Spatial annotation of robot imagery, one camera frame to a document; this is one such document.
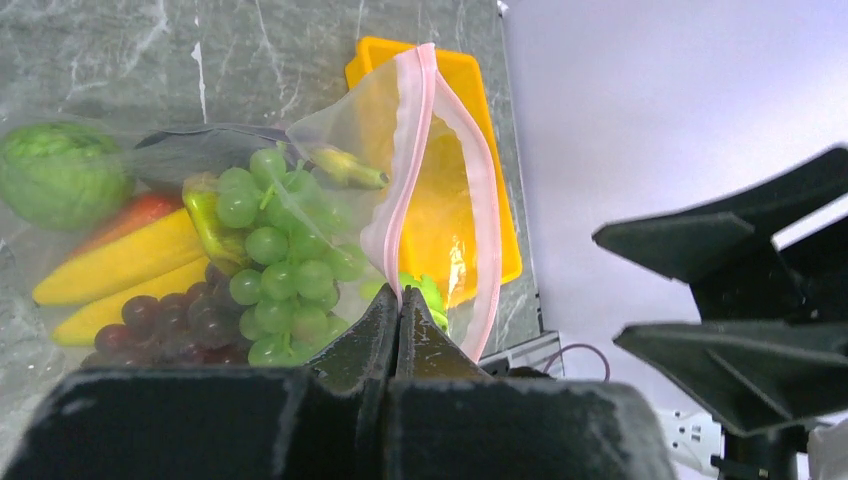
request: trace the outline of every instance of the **clear plastic bag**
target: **clear plastic bag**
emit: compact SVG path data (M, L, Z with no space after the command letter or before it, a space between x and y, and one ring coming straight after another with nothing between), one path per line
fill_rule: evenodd
M94 352L84 364L298 365L386 281L398 298L421 288L436 322L480 358L501 273L494 167L433 45L285 130L136 131L69 117L0 124L0 237L52 339ZM446 148L466 175L441 194L417 189ZM467 210L474 238L440 224L452 208ZM402 272L402 240L441 246Z

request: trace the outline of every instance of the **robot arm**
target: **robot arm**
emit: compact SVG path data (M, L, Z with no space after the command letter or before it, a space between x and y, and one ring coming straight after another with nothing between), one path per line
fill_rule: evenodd
M810 432L807 455L810 480L848 480L848 420Z

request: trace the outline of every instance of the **yellow banana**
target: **yellow banana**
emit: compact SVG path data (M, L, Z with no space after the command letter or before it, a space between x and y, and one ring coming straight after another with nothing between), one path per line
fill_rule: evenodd
M205 257L183 208L60 265L32 292L41 305L75 305L121 292Z
M336 148L316 148L309 159L343 187L382 190L389 185L386 172L363 165L353 154Z
M207 258L199 258L152 280L89 303L56 327L53 331L53 341L65 347L91 346L101 328L113 323L123 323L121 309L127 300L139 295L162 298L169 293L183 293L203 280L207 265Z

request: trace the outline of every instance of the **eggplant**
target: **eggplant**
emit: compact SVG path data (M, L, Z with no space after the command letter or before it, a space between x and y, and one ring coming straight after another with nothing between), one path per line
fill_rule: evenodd
M288 146L286 161L292 168L303 158L285 132L273 127L236 123L178 125L157 130L139 142L130 169L151 190L180 195L183 182L200 173L215 176L231 167L249 168L257 150ZM313 164L303 168L312 170Z

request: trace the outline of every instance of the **marble surface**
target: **marble surface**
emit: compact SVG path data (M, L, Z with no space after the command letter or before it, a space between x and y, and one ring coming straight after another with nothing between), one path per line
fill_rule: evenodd
M489 99L524 274L503 288L487 352L536 336L504 59L493 0L0 0L0 115L32 109L113 125L290 124L341 98L356 40L474 55Z

